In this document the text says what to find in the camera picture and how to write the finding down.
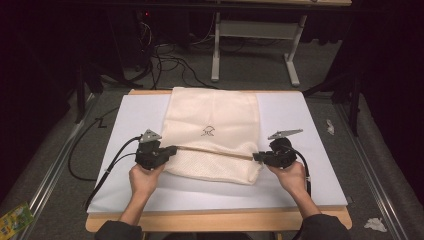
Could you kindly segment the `wooden table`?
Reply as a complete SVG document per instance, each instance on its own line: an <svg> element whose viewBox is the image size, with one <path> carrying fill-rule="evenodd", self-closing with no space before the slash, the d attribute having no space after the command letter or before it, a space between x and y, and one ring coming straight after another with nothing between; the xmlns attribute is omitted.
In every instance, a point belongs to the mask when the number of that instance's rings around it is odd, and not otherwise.
<svg viewBox="0 0 424 240"><path fill-rule="evenodd" d="M133 90L127 95L168 94L168 90ZM352 225L351 217L344 207L320 207L328 215L337 217L343 225ZM97 231L106 221L116 220L120 213L89 214L86 228ZM299 229L301 215L294 205L289 208L235 209L220 211L171 211L147 212L144 210L139 221L146 232L236 232L259 231L281 232Z"/></svg>

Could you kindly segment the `person's right hand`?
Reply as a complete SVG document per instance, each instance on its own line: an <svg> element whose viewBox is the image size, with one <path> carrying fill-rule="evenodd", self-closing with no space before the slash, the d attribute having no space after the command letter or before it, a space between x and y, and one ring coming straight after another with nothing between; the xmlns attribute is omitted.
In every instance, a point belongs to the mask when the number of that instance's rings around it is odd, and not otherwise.
<svg viewBox="0 0 424 240"><path fill-rule="evenodd" d="M272 166L269 166L268 169L276 175L280 185L295 201L306 199L309 196L306 190L305 169L301 163L294 162L284 169Z"/></svg>

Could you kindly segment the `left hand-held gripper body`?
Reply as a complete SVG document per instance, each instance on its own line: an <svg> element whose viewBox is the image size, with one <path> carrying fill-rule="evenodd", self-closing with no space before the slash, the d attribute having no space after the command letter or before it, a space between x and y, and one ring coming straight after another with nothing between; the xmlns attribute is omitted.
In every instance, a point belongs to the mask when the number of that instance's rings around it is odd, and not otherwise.
<svg viewBox="0 0 424 240"><path fill-rule="evenodd" d="M141 136L136 150L135 162L146 170L152 170L167 162L167 156L160 149L161 136L147 129Z"/></svg>

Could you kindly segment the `person's left hand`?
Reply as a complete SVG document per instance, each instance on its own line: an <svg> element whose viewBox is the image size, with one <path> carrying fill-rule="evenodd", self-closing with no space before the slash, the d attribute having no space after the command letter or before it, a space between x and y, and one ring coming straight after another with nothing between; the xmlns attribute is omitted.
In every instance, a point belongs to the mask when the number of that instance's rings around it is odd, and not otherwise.
<svg viewBox="0 0 424 240"><path fill-rule="evenodd" d="M139 164L134 165L129 171L132 198L147 201L155 191L163 169L164 165L153 170L146 170Z"/></svg>

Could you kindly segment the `black stand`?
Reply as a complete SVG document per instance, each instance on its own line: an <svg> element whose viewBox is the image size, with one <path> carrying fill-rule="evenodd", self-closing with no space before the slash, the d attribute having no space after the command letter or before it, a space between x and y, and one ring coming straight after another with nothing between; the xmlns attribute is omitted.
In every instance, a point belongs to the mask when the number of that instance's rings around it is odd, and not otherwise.
<svg viewBox="0 0 424 240"><path fill-rule="evenodd" d="M124 76L115 74L98 64L92 62L82 63L77 68L76 93L78 115L76 122L80 123L83 117L88 113L88 100L85 98L85 88L88 87L94 94L101 94L103 92L103 85L101 84L101 77L103 75L126 87L142 89L143 85L137 84L137 81L141 80L148 73L148 70L144 70L134 78L126 79Z"/></svg>
<svg viewBox="0 0 424 240"><path fill-rule="evenodd" d="M333 103L349 103L348 125L352 133L357 136L361 77L354 73L342 73L303 91L302 94L304 97L310 97L317 92L327 90L333 90L331 96Z"/></svg>

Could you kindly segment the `white foam board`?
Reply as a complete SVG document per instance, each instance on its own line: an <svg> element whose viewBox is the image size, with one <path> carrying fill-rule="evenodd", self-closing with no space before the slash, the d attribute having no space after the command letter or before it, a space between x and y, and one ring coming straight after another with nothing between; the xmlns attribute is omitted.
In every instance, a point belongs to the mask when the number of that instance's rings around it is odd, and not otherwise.
<svg viewBox="0 0 424 240"><path fill-rule="evenodd" d="M311 195L316 205L324 208L347 205L345 194L329 161L303 95L296 91L259 93L259 149L269 149L268 137L277 131L298 129L289 137L294 149L306 159L311 177ZM104 174L117 153L125 158L118 162L101 189L92 199L87 212L120 213L130 197L129 170L135 165L133 153L138 144L132 139L147 129L162 132L168 106L168 94L126 95L103 158ZM147 212L220 211L235 209L289 208L295 202L268 169L260 172L253 185L210 182L160 175L158 186L145 207Z"/></svg>

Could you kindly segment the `cream mesh laundry bag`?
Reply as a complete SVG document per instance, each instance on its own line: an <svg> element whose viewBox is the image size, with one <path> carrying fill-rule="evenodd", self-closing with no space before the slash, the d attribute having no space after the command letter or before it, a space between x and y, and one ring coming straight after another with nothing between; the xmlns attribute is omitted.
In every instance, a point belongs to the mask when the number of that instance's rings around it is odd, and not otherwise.
<svg viewBox="0 0 424 240"><path fill-rule="evenodd" d="M262 165L260 112L254 93L176 87L162 128L162 144L177 153L165 170L182 177L252 185Z"/></svg>

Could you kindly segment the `crumpled white paper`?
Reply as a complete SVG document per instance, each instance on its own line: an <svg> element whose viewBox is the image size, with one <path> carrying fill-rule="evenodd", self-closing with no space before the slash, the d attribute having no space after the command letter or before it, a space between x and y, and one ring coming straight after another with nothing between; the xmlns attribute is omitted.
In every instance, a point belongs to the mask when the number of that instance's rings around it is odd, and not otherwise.
<svg viewBox="0 0 424 240"><path fill-rule="evenodd" d="M387 228L384 226L381 218L370 218L364 225L367 229L372 229L379 232L387 232Z"/></svg>

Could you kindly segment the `green printed packet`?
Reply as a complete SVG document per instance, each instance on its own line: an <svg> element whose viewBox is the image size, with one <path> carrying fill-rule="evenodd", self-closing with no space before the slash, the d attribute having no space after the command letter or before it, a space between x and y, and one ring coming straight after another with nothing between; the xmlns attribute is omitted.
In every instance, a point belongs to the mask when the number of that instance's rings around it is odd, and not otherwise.
<svg viewBox="0 0 424 240"><path fill-rule="evenodd" d="M34 221L34 216L27 202L7 212L0 218L0 240L10 240Z"/></svg>

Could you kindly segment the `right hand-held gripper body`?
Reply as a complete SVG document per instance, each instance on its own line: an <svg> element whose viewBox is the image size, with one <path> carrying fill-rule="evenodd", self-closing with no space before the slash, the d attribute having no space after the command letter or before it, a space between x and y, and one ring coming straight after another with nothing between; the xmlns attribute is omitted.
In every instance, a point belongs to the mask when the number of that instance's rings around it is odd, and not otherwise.
<svg viewBox="0 0 424 240"><path fill-rule="evenodd" d="M292 147L288 137L301 133L302 129L277 131L268 137L271 150L265 153L263 162L268 166L286 168L292 165L300 153Z"/></svg>

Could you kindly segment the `metal floor rail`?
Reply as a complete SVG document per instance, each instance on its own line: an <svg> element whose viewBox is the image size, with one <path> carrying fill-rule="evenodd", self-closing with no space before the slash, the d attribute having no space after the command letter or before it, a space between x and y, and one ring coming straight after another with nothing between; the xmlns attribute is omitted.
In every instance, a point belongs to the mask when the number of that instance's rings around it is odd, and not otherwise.
<svg viewBox="0 0 424 240"><path fill-rule="evenodd" d="M13 237L12 240L28 240L35 225L41 216L51 194L53 193L56 184L67 165L71 149L76 145L77 138L82 134L82 129L87 121L87 116L91 113L93 107L99 99L99 94L90 93L83 101L84 110L78 112L77 116L71 123L72 129L66 135L66 139L62 142L60 150L51 161L49 168L45 171L43 179L34 192L29 207L34 216L33 222L26 227L22 233Z"/></svg>
<svg viewBox="0 0 424 240"><path fill-rule="evenodd" d="M353 133L353 130L349 125L348 116L344 107L341 104L335 104L334 108L339 117L342 119L343 126L352 141L352 144L359 158L360 167L365 174L367 184L382 214L390 235L393 237L393 240L409 240L409 237L407 236L405 229L403 228L394 209L392 201L384 190L359 137Z"/></svg>

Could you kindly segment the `white metal desk frame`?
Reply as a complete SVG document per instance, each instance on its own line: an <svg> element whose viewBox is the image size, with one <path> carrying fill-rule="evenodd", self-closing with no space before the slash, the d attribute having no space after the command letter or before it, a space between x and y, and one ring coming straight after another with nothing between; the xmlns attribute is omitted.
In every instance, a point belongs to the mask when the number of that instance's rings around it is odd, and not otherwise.
<svg viewBox="0 0 424 240"><path fill-rule="evenodd" d="M306 15L302 15L295 23L222 20L221 15L216 13L211 81L218 82L220 78L220 39L222 37L290 40L292 42L291 50L283 57L291 85L299 87L300 80L294 65L294 57L306 20Z"/></svg>

